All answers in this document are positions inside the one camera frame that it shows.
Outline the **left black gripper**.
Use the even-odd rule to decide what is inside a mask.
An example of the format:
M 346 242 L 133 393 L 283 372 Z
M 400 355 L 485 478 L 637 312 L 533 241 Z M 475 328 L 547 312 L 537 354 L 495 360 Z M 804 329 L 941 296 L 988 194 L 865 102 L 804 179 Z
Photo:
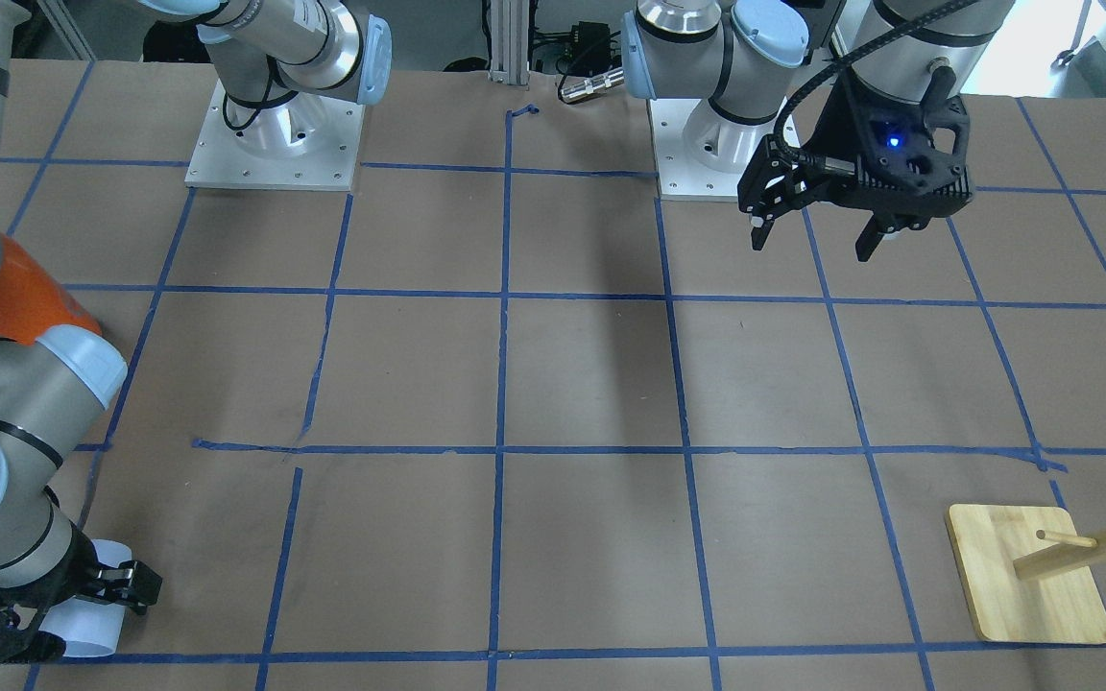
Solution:
M 855 255 L 868 262 L 887 235 L 922 230 L 936 219 L 957 213 L 974 200 L 967 167 L 949 166 L 945 179 L 918 174 L 905 161 L 868 166 L 857 158 L 847 175 L 818 172 L 793 148 L 783 149 L 779 136 L 759 140 L 737 184 L 737 205 L 751 219 L 752 250 L 762 250 L 774 220 L 808 202 L 865 211 L 870 220 L 855 241 Z

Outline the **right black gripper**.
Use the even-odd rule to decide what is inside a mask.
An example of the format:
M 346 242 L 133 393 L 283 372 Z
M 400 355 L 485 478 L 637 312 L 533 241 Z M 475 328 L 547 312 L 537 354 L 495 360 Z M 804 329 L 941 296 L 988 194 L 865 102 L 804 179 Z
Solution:
M 91 540 L 70 522 L 56 522 L 36 548 L 0 570 L 0 604 L 48 611 L 79 593 L 81 600 L 144 616 L 159 600 L 163 583 L 144 561 L 98 563 Z M 12 630 L 12 664 L 52 663 L 65 652 L 66 640 L 56 634 Z

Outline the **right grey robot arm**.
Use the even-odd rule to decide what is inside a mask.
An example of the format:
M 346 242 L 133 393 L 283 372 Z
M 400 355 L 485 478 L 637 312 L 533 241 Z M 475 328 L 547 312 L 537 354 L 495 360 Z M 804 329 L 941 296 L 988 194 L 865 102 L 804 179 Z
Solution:
M 228 104 L 265 109 L 300 96 L 377 104 L 392 70 L 390 27 L 359 1 L 145 1 L 159 22 L 198 27 Z M 0 1 L 0 143 L 12 36 L 27 1 Z M 9 242 L 0 233 L 0 285 Z M 71 600 L 148 613 L 161 577 L 111 561 L 59 507 L 48 483 L 126 380 L 126 360 L 97 331 L 56 316 L 33 341 L 0 327 L 0 664 L 48 663 L 70 640 L 45 630 Z

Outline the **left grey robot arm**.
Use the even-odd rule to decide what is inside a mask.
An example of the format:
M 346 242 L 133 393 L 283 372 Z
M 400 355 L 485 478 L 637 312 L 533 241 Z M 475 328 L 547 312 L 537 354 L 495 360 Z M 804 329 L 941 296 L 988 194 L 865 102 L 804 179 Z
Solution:
M 872 1 L 857 43 L 794 87 L 835 27 L 838 1 L 637 1 L 624 13 L 626 88 L 695 98 L 699 113 L 758 130 L 735 186 L 765 247 L 781 216 L 813 203 L 868 211 L 855 255 L 974 200 L 961 84 L 1009 1 Z

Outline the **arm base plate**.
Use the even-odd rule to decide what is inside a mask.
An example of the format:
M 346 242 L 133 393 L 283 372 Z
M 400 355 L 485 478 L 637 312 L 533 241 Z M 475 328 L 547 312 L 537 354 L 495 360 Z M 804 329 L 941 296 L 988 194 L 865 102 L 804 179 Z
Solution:
M 359 153 L 364 106 L 311 93 L 253 113 L 215 84 L 184 182 L 194 188 L 240 191 L 349 192 Z
M 672 201 L 735 203 L 737 185 L 773 121 L 747 126 L 705 98 L 649 102 L 660 192 Z

